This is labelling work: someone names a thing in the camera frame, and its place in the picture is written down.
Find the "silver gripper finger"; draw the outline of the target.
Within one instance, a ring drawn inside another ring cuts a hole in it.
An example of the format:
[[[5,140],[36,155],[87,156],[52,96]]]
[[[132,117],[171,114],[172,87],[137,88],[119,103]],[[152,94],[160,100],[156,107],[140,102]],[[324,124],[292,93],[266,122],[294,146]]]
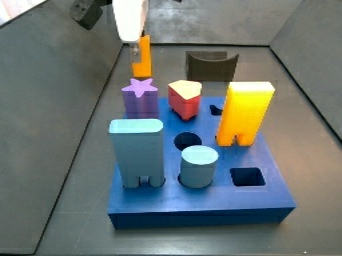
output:
[[[129,44],[129,51],[131,51],[131,62],[139,63],[140,62],[140,47],[139,43]]]

